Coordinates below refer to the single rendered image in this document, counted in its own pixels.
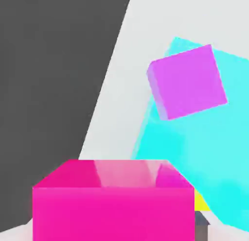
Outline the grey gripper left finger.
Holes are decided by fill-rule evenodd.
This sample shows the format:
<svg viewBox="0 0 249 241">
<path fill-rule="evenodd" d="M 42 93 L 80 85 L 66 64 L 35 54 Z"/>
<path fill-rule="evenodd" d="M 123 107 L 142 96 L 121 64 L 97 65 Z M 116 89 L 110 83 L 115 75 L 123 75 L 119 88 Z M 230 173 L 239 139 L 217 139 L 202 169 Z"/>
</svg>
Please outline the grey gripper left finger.
<svg viewBox="0 0 249 241">
<path fill-rule="evenodd" d="M 33 219 L 27 224 L 0 232 L 0 241 L 33 241 Z"/>
</svg>

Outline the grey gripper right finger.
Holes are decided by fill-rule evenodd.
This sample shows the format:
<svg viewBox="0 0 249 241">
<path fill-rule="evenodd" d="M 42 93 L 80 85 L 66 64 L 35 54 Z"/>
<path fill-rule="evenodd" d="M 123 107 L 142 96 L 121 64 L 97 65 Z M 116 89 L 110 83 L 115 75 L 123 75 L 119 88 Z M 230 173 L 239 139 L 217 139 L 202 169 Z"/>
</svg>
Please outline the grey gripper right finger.
<svg viewBox="0 0 249 241">
<path fill-rule="evenodd" d="M 211 211 L 196 211 L 195 241 L 249 241 L 249 232 L 223 224 Z"/>
</svg>

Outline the small pink cube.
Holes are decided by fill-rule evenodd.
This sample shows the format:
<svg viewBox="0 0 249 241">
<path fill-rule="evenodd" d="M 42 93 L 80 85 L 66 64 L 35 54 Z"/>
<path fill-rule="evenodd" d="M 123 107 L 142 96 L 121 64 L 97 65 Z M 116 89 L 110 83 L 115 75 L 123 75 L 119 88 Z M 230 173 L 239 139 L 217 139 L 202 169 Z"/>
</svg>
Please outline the small pink cube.
<svg viewBox="0 0 249 241">
<path fill-rule="evenodd" d="M 69 160 L 33 187 L 33 241 L 195 241 L 194 188 L 168 163 Z"/>
</svg>

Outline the small yellow cube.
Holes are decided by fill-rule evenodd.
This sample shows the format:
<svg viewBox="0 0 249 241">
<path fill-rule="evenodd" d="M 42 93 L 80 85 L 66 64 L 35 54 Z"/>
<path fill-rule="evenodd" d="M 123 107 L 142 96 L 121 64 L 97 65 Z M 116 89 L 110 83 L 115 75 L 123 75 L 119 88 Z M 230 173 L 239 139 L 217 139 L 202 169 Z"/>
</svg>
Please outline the small yellow cube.
<svg viewBox="0 0 249 241">
<path fill-rule="evenodd" d="M 203 196 L 195 189 L 194 191 L 195 197 L 195 211 L 210 211 L 209 206 L 204 200 Z"/>
</svg>

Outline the small purple cube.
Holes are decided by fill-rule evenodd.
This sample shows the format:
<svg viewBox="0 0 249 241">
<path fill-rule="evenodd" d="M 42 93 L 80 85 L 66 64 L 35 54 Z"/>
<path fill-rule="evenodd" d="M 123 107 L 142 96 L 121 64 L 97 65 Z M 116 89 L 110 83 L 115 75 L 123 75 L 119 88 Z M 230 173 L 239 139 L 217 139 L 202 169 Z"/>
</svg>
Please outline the small purple cube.
<svg viewBox="0 0 249 241">
<path fill-rule="evenodd" d="M 146 75 L 164 121 L 228 102 L 211 45 L 152 61 Z"/>
</svg>

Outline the large cyan box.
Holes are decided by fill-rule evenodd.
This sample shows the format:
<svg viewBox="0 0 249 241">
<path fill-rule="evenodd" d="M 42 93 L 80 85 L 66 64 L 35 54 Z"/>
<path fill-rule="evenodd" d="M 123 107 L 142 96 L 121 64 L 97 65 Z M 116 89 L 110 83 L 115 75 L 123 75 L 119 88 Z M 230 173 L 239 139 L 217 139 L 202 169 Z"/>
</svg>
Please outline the large cyan box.
<svg viewBox="0 0 249 241">
<path fill-rule="evenodd" d="M 249 232 L 249 60 L 215 50 L 228 103 L 160 120 L 149 100 L 134 159 L 167 159 L 224 224 Z"/>
</svg>

